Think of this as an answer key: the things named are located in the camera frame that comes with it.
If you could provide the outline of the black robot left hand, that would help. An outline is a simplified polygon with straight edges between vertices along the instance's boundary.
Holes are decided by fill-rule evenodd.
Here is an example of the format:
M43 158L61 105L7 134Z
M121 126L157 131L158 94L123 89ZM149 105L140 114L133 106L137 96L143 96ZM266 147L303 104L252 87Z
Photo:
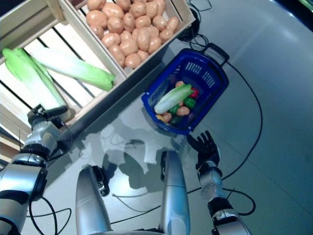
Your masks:
M44 107L41 104L39 104L38 106L31 109L27 113L27 118L32 129L36 124L41 123L43 121L50 121L58 129L60 129L65 125L64 122L61 120L60 115L65 114L67 111L68 107L66 105L45 110Z

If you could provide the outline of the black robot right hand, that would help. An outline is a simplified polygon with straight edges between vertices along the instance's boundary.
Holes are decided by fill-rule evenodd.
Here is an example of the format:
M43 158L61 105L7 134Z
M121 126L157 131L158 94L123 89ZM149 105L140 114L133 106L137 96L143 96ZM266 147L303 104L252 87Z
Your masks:
M187 141L189 145L198 153L196 170L199 170L208 161L213 162L215 166L218 166L220 162L220 154L208 130L206 130L204 133L201 133L196 138L188 134Z

